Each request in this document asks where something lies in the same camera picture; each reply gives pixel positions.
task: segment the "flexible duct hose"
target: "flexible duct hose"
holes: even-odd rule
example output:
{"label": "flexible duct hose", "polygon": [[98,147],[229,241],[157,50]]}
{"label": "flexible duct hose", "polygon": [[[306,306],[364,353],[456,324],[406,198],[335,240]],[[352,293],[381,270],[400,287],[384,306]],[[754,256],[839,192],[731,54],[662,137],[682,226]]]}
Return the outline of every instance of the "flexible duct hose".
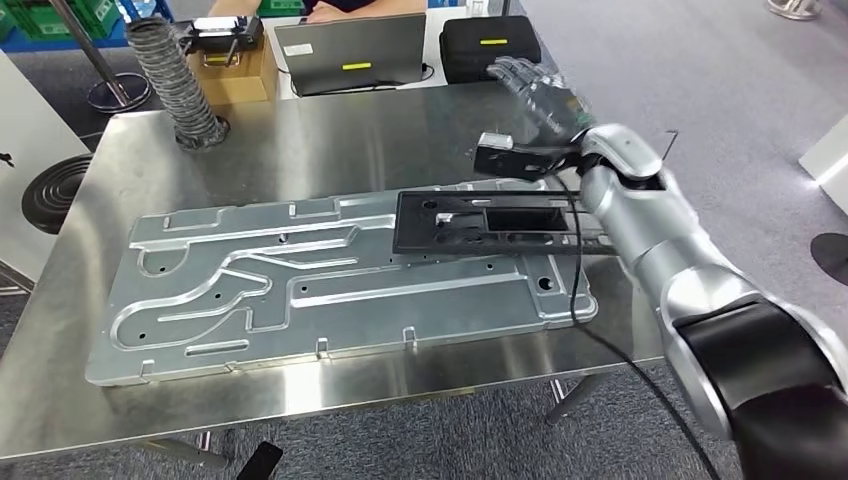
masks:
{"label": "flexible duct hose", "polygon": [[212,114],[177,45],[171,25],[157,17],[134,20],[127,26],[127,41],[174,120],[180,146],[198,150],[222,142],[229,127]]}

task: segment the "white panel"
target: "white panel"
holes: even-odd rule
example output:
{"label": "white panel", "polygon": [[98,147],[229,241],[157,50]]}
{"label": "white panel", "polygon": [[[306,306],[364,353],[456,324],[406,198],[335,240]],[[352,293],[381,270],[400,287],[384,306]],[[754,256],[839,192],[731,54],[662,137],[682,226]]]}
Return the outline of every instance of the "white panel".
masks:
{"label": "white panel", "polygon": [[848,115],[801,157],[799,163],[836,205],[848,213]]}
{"label": "white panel", "polygon": [[0,84],[0,152],[15,164],[0,162],[0,260],[37,281],[56,237],[26,221],[21,196],[44,169],[88,149],[2,51]]}

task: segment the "hole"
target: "hole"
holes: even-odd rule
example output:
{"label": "hole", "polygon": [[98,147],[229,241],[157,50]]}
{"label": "hole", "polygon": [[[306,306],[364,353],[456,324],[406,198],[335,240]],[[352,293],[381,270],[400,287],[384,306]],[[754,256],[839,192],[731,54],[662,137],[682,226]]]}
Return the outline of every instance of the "hole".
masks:
{"label": "hole", "polygon": [[490,208],[489,230],[495,232],[563,232],[568,224],[561,208]]}

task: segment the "black case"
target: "black case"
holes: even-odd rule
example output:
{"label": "black case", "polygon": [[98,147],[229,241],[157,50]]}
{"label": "black case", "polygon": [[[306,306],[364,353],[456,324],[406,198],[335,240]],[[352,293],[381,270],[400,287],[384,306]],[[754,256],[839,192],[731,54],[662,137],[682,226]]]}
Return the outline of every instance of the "black case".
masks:
{"label": "black case", "polygon": [[439,35],[448,83],[494,80],[486,67],[497,57],[542,61],[542,49],[530,20],[523,16],[448,20]]}

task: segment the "aluminum plate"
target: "aluminum plate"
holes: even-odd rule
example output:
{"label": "aluminum plate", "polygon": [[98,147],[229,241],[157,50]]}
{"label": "aluminum plate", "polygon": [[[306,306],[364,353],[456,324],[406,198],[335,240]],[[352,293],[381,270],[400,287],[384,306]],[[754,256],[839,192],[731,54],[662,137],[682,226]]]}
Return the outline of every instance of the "aluminum plate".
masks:
{"label": "aluminum plate", "polygon": [[[388,191],[141,217],[86,378],[131,385],[571,324],[573,257],[395,255],[396,204]],[[578,292],[589,319],[585,276]]]}

